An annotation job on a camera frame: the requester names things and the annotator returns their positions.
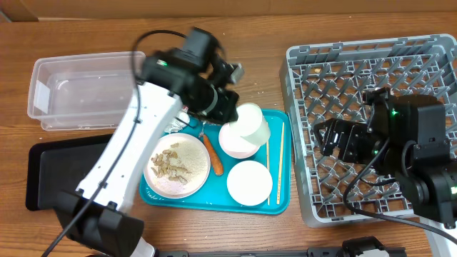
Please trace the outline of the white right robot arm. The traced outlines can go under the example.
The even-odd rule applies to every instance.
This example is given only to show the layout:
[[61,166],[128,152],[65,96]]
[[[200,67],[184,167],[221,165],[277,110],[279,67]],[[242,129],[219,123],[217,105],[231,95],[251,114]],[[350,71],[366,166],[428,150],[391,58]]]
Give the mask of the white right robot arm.
[[[313,126],[322,155],[337,148],[340,161],[364,166],[347,185],[343,204],[357,214],[421,228],[435,256],[455,256],[456,159],[446,136],[444,104],[434,96],[394,96],[385,89],[366,93],[364,103],[371,108],[365,123],[332,118]],[[352,188],[371,168],[398,183],[419,222],[349,202]]]

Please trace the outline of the white bowl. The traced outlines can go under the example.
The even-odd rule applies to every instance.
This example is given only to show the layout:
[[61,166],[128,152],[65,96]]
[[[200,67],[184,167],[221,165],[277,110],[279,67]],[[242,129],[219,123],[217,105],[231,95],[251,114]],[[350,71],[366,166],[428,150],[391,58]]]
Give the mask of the white bowl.
[[257,161],[242,161],[228,173],[227,189],[234,201],[243,206],[257,206],[270,196],[273,179],[268,169]]

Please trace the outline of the white cup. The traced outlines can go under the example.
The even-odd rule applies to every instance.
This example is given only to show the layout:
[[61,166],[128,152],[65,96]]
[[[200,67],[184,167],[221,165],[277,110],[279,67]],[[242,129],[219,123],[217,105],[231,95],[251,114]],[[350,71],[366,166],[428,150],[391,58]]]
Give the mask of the white cup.
[[236,112],[238,119],[229,123],[230,129],[253,145],[266,144],[271,131],[261,108],[257,104],[246,103],[238,106]]

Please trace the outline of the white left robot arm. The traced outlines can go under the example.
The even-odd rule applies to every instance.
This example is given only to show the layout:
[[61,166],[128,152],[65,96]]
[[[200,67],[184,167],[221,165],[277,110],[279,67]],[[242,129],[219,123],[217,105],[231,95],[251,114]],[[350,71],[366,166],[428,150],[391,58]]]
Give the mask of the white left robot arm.
[[244,74],[216,49],[157,51],[147,57],[129,107],[104,152],[73,192],[57,196],[54,211],[67,236],[107,256],[155,256],[144,222],[128,215],[136,188],[165,128],[182,107],[214,124],[235,121],[238,94],[225,89]]

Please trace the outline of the pink bowl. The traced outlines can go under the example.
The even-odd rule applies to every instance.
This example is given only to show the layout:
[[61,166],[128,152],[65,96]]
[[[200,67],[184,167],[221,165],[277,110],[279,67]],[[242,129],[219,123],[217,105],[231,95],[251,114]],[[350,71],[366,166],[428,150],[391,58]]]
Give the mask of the pink bowl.
[[260,149],[232,132],[229,124],[224,124],[219,131],[219,145],[227,155],[237,159],[249,158]]

